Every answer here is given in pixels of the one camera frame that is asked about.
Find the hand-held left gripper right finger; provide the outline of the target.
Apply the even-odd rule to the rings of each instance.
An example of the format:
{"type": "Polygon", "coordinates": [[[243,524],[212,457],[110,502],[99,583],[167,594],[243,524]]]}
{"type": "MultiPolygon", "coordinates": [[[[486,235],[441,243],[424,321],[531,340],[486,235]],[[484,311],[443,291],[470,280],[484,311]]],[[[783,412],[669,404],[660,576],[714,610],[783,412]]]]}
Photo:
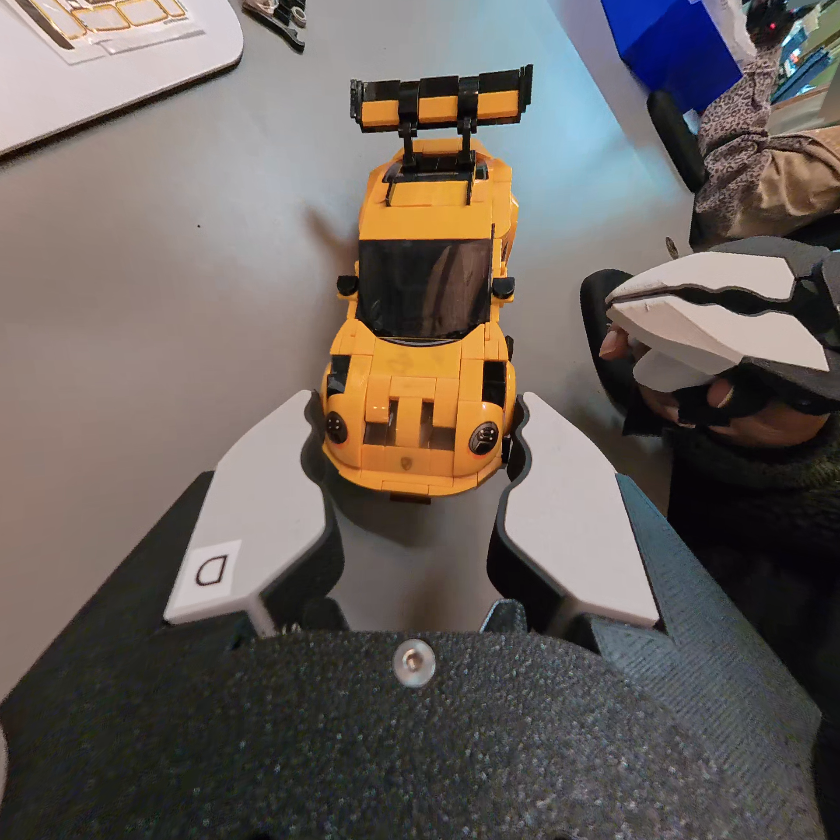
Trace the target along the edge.
{"type": "Polygon", "coordinates": [[[541,635],[569,635],[580,616],[655,629],[658,606],[612,463],[532,392],[518,397],[515,418],[490,582],[541,635]]]}

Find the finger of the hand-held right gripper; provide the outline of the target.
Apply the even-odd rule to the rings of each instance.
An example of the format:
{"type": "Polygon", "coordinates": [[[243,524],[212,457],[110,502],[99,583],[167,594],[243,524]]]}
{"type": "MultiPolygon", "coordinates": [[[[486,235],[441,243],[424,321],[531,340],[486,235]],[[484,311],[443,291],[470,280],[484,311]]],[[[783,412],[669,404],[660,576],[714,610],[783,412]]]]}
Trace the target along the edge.
{"type": "Polygon", "coordinates": [[[785,259],[741,253],[701,253],[669,261],[631,277],[605,297],[614,301],[675,294],[695,289],[712,293],[740,290],[766,301],[789,301],[795,275],[785,259]]]}
{"type": "Polygon", "coordinates": [[[614,301],[606,314],[648,347],[634,375],[719,375],[747,360],[829,370],[820,340],[832,329],[826,294],[807,293],[792,311],[756,314],[666,294],[614,301]]]}

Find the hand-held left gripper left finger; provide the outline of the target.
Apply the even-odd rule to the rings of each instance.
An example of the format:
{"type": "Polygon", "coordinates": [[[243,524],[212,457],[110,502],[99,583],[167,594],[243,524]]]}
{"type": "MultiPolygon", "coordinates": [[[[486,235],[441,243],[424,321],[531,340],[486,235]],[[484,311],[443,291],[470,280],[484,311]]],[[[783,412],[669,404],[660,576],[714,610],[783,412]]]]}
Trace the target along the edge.
{"type": "Polygon", "coordinates": [[[324,466],[320,399],[303,390],[217,464],[164,620],[243,613],[259,636],[302,629],[308,604],[329,595],[344,568],[324,466]]]}

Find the yellow lego car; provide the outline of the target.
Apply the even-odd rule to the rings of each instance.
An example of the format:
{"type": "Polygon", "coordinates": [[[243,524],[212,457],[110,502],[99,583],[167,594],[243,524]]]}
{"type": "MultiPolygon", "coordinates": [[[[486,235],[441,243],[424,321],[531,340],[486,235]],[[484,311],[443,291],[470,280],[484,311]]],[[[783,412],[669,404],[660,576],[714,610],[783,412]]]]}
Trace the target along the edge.
{"type": "Polygon", "coordinates": [[[518,202],[507,163],[476,142],[474,171],[458,171],[459,150],[454,137],[421,141],[409,172],[399,151],[371,173],[360,220],[369,203],[491,205],[489,320],[461,339],[381,337],[356,315],[359,245],[354,274],[337,281],[348,311],[320,389],[322,449],[342,478],[393,497],[428,500],[471,490],[508,454],[517,384],[500,311],[515,291],[508,260],[518,202]]]}

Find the dark transparent lego windshield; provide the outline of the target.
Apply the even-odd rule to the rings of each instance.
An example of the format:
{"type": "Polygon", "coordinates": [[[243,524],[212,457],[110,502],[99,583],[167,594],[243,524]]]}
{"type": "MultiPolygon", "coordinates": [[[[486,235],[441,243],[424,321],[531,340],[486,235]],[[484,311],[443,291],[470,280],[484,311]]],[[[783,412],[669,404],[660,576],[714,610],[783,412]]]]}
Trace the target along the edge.
{"type": "Polygon", "coordinates": [[[461,339],[490,317],[490,239],[362,239],[356,315],[374,334],[461,339]]]}

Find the yellow lego tile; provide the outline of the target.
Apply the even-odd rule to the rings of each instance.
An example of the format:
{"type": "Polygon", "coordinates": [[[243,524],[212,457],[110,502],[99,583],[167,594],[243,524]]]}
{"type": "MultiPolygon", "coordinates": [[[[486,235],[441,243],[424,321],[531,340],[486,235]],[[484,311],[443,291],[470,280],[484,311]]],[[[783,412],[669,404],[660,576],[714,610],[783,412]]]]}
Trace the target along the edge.
{"type": "Polygon", "coordinates": [[[485,239],[491,234],[488,203],[397,206],[369,203],[360,217],[360,240],[485,239]]]}

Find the yellow black lego spoiler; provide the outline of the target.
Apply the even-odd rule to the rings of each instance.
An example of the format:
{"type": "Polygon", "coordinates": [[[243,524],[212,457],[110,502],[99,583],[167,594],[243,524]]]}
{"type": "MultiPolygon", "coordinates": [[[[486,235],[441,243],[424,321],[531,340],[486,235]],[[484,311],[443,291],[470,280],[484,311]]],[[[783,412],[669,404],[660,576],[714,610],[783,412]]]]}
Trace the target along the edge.
{"type": "Polygon", "coordinates": [[[518,123],[532,97],[533,65],[476,76],[352,80],[350,116],[363,132],[457,129],[518,123]]]}

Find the white book stand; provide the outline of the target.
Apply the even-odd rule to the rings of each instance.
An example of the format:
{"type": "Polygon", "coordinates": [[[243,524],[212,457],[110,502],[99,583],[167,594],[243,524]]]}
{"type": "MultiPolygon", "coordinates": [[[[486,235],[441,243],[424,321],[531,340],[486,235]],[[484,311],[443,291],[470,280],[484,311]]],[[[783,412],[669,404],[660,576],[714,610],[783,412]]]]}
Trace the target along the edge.
{"type": "Polygon", "coordinates": [[[244,37],[231,3],[178,2],[204,36],[73,66],[2,2],[2,157],[237,65],[244,37]]]}

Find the person's right forearm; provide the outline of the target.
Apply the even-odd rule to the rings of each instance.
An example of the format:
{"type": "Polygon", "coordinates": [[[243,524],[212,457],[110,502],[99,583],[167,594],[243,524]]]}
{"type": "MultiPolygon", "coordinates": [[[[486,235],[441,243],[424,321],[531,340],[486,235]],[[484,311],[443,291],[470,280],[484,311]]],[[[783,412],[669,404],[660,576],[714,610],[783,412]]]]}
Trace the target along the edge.
{"type": "Polygon", "coordinates": [[[792,448],[675,429],[668,519],[763,638],[838,673],[838,418],[792,448]]]}

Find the lego sticker sheet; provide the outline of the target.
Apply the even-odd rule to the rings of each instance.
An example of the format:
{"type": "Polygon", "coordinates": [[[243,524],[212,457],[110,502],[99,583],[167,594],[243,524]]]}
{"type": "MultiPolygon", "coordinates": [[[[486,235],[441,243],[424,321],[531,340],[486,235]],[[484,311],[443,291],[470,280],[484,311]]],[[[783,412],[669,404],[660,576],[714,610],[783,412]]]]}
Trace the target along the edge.
{"type": "Polygon", "coordinates": [[[178,1],[6,1],[68,65],[202,37],[178,1]]]}

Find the person's right hand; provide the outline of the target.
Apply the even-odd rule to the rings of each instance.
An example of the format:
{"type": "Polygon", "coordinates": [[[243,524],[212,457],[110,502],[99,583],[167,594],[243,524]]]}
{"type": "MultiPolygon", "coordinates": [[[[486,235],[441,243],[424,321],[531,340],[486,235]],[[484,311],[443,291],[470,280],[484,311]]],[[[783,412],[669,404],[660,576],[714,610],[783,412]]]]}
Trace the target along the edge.
{"type": "MultiPolygon", "coordinates": [[[[625,361],[642,358],[648,347],[628,336],[612,323],[599,349],[604,361],[625,361]]],[[[643,385],[637,391],[651,414],[661,419],[666,428],[695,429],[695,425],[679,420],[679,402],[674,394],[657,392],[643,385]]],[[[750,416],[734,417],[728,425],[704,426],[700,430],[727,445],[741,448],[790,448],[803,445],[816,437],[828,423],[830,413],[805,414],[782,402],[770,402],[750,416]]]]}

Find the black office chair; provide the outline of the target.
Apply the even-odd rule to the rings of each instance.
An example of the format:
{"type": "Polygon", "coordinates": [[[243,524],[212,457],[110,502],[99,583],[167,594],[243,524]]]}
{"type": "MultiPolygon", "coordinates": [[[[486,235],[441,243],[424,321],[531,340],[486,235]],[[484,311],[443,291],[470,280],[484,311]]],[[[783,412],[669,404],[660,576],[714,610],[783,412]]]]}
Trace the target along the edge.
{"type": "Polygon", "coordinates": [[[707,169],[697,137],[676,101],[665,90],[652,91],[647,97],[647,112],[679,177],[690,193],[697,194],[707,181],[707,169]]]}

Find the blue storage bin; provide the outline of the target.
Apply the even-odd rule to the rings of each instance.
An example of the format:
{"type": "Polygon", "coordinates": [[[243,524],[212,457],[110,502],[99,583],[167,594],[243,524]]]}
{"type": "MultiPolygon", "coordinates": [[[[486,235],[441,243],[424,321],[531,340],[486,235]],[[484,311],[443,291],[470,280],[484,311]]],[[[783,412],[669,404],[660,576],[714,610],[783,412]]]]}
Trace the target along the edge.
{"type": "Polygon", "coordinates": [[[703,112],[742,77],[757,49],[737,1],[602,1],[619,56],[649,91],[703,112]]]}

